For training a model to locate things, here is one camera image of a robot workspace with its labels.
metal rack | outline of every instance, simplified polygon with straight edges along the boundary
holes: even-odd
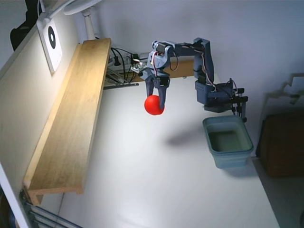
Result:
[[[124,77],[121,74],[119,74],[116,71],[111,70],[109,68],[107,69],[106,80],[113,85],[105,86],[104,90],[139,85],[138,83],[128,82],[127,80],[124,79]]]
[[[22,190],[19,194],[23,209],[28,217],[31,228],[83,228],[63,217],[60,217],[48,210],[35,206],[28,201],[25,192]]]

black circle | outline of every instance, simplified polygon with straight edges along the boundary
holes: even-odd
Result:
[[[48,27],[48,40],[49,40],[49,43],[51,44],[52,48],[55,49],[55,47],[56,47],[55,33],[51,26]]]

red ball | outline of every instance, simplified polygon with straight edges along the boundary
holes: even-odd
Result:
[[[150,95],[144,102],[145,110],[151,115],[160,115],[163,113],[163,109],[160,109],[160,98],[156,95]]]

brown box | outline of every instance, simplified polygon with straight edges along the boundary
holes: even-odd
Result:
[[[304,176],[304,112],[266,118],[261,162],[271,177]]]

white table surface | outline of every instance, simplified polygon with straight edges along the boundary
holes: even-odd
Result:
[[[251,160],[216,168],[202,121],[219,114],[194,81],[172,79],[159,116],[143,107],[144,83],[104,91],[85,192],[65,194],[61,216],[85,228],[279,227]]]

